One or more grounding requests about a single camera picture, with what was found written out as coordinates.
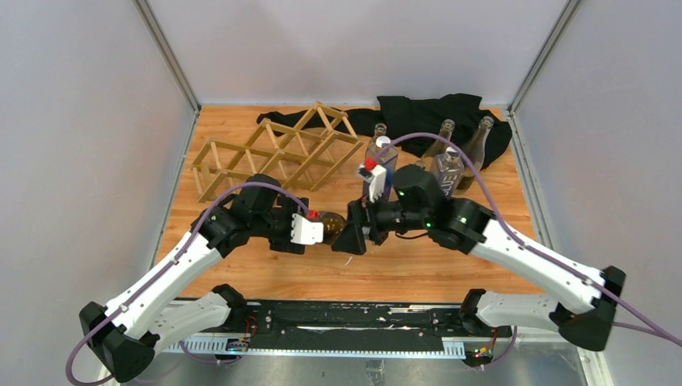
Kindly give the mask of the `clear bottle with silver label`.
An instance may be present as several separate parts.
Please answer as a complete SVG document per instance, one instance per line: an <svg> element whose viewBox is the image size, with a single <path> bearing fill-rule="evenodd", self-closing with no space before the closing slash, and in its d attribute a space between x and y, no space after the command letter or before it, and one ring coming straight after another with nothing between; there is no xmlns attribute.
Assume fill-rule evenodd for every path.
<svg viewBox="0 0 682 386"><path fill-rule="evenodd" d="M485 159L485 143L495 120L491 116L485 116L479 122L479 126L472 138L463 147L466 156L471 160L474 168L466 167L462 178L454 190L455 195L464 194L475 180L473 170L480 171Z"/></svg>

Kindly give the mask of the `small clear glass bottle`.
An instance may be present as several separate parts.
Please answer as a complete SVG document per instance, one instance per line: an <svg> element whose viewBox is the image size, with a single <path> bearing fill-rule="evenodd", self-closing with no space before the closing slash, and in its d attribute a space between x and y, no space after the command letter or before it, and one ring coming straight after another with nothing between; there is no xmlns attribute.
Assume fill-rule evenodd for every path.
<svg viewBox="0 0 682 386"><path fill-rule="evenodd" d="M374 145L376 144L376 139L379 138L379 137L381 137L381 136L385 136L386 133L387 133L387 126L386 126L386 124L384 124L384 123L377 123L377 124L374 126L374 132L373 132L373 135L372 135L371 140L368 142L368 145L369 145L369 146L374 146Z"/></svg>

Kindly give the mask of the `blue labelled clear bottle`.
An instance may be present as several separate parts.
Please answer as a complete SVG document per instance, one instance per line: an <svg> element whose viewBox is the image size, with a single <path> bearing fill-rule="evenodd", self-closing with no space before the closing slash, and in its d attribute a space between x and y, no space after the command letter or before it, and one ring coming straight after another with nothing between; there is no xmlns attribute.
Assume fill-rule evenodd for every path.
<svg viewBox="0 0 682 386"><path fill-rule="evenodd" d="M379 165L386 170L385 185L381 199L389 201L392 191L392 174L396 170L398 160L398 150L390 145L391 139L388 136L379 136L372 139L368 149L365 151L364 158L374 158L378 154L380 156L376 159Z"/></svg>

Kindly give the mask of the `dark brown wine bottle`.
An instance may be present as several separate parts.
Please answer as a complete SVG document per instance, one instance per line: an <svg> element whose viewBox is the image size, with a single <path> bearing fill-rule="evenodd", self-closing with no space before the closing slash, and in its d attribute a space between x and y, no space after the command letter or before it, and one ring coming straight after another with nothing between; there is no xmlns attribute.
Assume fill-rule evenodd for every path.
<svg viewBox="0 0 682 386"><path fill-rule="evenodd" d="M332 245L347 225L346 219L335 212L321 211L319 219L323 223L323 243Z"/></svg>

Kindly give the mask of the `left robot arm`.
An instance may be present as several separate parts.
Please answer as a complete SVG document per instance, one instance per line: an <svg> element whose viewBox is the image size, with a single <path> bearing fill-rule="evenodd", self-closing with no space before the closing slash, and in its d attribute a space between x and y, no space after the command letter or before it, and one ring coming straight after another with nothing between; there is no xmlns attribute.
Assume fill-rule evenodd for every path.
<svg viewBox="0 0 682 386"><path fill-rule="evenodd" d="M125 383L141 375L160 352L197 332L217 326L239 331L246 322L245 299L230 285L174 310L167 306L253 237L266 239L277 251L302 254L323 240L323 231L307 202L268 175L256 174L227 189L150 271L104 305L90 302L81 309L84 337L68 357L67 378L80 384L72 365L83 347L110 378Z"/></svg>

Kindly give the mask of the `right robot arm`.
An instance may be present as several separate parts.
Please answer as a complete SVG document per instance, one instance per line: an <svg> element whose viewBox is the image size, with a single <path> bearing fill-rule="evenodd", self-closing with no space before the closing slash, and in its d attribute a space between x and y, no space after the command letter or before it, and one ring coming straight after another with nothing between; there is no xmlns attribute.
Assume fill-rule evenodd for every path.
<svg viewBox="0 0 682 386"><path fill-rule="evenodd" d="M617 309L615 300L626 274L614 266L596 269L556 253L506 225L491 209L470 199L447 198L436 179L419 166L407 165L392 175L395 201L386 194L349 202L347 223L331 248L362 255L366 243L380 245L390 232L423 229L436 244L503 266L544 292L498 294L471 289L459 311L469 335L489 327L524 326L557 332L573 345L604 351Z"/></svg>

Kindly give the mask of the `clear bottle with black label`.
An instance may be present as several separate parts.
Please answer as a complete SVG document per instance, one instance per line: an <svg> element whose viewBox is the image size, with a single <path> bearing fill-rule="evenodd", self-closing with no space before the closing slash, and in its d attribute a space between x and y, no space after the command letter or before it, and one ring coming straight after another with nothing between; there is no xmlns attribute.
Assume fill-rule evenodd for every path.
<svg viewBox="0 0 682 386"><path fill-rule="evenodd" d="M452 133L455 128L455 122L452 119L445 119L440 127L438 136L440 138L445 138L446 140L450 140ZM430 165L430 163L433 161L433 158L446 151L446 148L448 147L447 144L440 140L435 140L434 143L431 144L431 146L425 151L425 153L421 156L421 158L415 162L416 165L421 167L422 169L427 169Z"/></svg>

